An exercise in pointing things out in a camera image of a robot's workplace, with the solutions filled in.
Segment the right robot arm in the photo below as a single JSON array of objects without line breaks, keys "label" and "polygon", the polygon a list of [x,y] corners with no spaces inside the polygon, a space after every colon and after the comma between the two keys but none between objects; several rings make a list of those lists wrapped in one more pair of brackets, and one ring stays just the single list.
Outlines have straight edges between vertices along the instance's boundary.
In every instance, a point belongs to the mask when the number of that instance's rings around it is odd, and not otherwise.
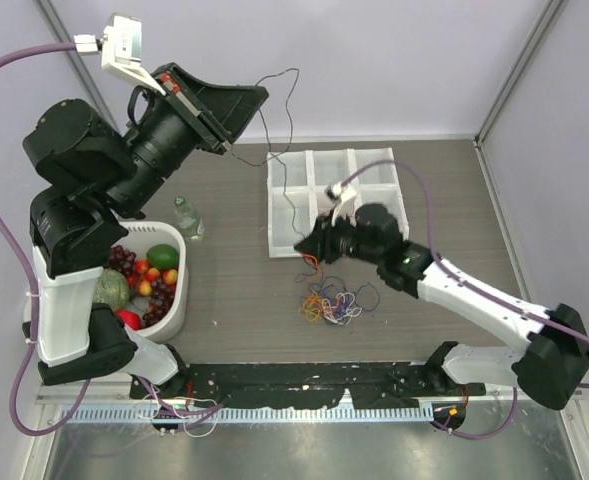
[{"label": "right robot arm", "polygon": [[476,280],[406,239],[380,203],[361,206],[353,219],[318,216],[294,248],[326,264],[343,257],[372,264],[388,287],[450,310],[502,341],[500,347],[443,345],[442,358],[425,371],[436,394],[449,394],[460,384],[490,383],[562,410],[589,370],[589,343],[577,310],[535,305]]}]

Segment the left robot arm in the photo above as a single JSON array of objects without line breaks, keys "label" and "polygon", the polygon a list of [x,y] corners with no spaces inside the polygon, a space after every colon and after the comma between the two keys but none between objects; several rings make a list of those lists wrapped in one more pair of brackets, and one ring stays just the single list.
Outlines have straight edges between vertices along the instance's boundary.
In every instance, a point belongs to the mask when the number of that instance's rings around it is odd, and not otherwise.
[{"label": "left robot arm", "polygon": [[144,206],[194,151],[226,153],[268,98],[261,85],[201,81],[174,63],[138,80],[118,133],[80,99],[50,107],[23,148],[47,188],[30,205],[30,236],[39,293],[31,332],[43,382],[59,385],[124,372],[179,397],[187,368],[177,351],[127,326],[93,298],[124,221]]}]

